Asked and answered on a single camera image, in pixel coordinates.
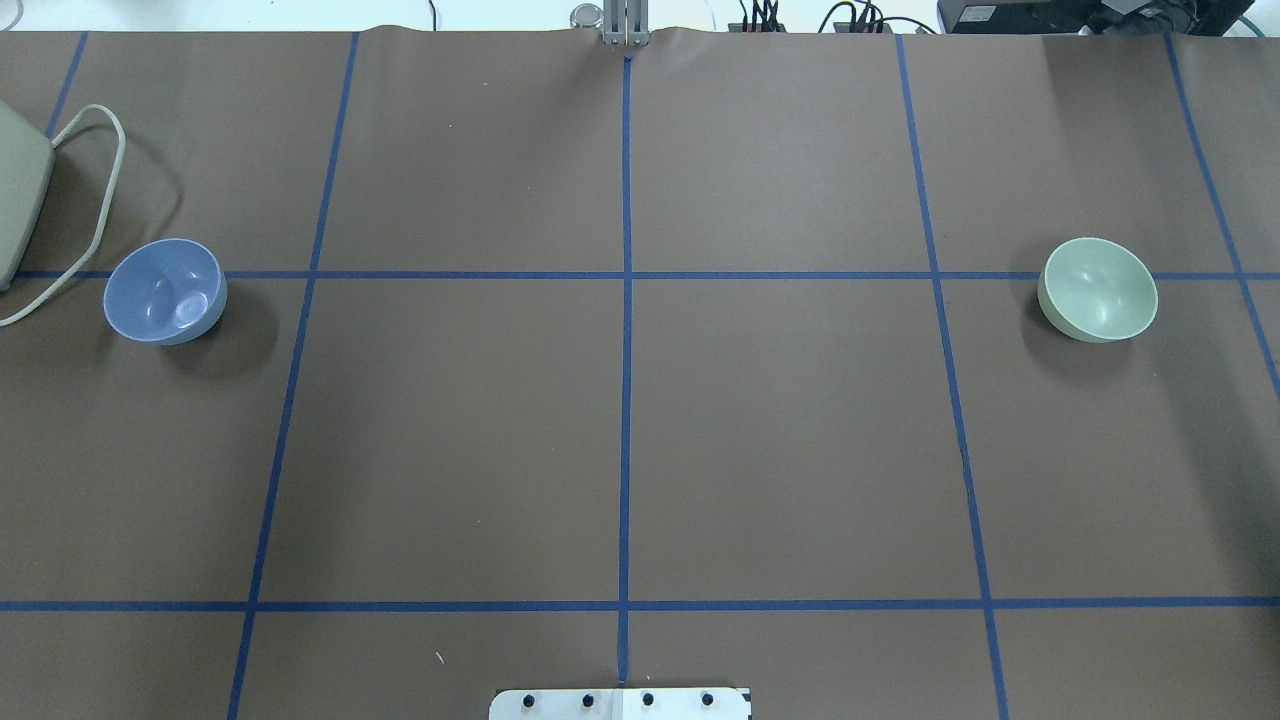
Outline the green bowl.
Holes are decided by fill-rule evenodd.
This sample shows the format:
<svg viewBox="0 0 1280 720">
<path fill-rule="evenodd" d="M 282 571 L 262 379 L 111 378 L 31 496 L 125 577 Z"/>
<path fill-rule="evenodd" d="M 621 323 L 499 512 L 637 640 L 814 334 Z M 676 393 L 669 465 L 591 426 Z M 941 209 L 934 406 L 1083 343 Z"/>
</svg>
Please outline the green bowl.
<svg viewBox="0 0 1280 720">
<path fill-rule="evenodd" d="M 1158 288 L 1146 264 L 1097 237 L 1059 245 L 1044 261 L 1036 297 L 1056 331 L 1094 345 L 1135 338 L 1158 313 Z"/>
</svg>

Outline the blue bowl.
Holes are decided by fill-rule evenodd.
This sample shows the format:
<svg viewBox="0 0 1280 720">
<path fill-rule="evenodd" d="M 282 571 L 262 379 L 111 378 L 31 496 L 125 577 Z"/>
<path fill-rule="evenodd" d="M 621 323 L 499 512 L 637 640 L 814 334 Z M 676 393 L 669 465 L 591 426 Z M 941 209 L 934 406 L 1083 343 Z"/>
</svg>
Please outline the blue bowl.
<svg viewBox="0 0 1280 720">
<path fill-rule="evenodd" d="M 211 331 L 228 297 L 225 272 L 207 247 L 193 240 L 165 238 L 120 261 L 108 278 L 102 310 L 119 336 L 173 346 Z"/>
</svg>

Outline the brown paper table mat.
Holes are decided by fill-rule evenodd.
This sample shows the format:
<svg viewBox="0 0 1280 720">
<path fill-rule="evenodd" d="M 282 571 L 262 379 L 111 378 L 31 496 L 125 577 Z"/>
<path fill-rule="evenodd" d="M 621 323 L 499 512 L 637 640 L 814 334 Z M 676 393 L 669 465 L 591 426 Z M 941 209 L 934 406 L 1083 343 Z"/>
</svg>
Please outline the brown paper table mat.
<svg viewBox="0 0 1280 720">
<path fill-rule="evenodd" d="M 5 719 L 1277 716 L 1277 40 L 3 36 L 128 135 L 3 331 Z M 1132 340 L 1036 297 L 1078 237 Z M 211 331 L 106 322 L 156 240 Z"/>
</svg>

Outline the white mounting plate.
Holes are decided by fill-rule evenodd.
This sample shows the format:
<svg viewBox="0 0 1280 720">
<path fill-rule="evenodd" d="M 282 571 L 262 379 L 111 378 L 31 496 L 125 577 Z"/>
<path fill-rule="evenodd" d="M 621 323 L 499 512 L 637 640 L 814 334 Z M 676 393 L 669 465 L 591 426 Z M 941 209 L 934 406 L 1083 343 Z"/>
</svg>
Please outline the white mounting plate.
<svg viewBox="0 0 1280 720">
<path fill-rule="evenodd" d="M 508 689 L 489 719 L 751 719 L 750 692 L 732 687 Z"/>
</svg>

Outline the black monitor base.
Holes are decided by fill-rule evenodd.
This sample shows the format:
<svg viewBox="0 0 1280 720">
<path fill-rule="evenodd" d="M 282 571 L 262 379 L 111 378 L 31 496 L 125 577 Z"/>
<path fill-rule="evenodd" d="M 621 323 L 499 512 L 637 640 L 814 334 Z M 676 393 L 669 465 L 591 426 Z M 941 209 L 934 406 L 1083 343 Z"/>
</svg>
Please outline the black monitor base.
<svg viewBox="0 0 1280 720">
<path fill-rule="evenodd" d="M 937 1 L 947 35 L 1221 37 L 1252 1 Z"/>
</svg>

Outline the cream toaster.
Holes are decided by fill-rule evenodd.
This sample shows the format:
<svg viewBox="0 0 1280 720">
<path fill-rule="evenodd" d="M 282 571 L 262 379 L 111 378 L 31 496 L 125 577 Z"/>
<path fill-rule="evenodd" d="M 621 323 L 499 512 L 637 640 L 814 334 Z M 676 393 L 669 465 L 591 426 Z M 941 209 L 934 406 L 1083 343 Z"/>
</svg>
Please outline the cream toaster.
<svg viewBox="0 0 1280 720">
<path fill-rule="evenodd" d="M 1 291 L 26 255 L 54 167 L 54 147 L 20 113 L 1 104 Z"/>
</svg>

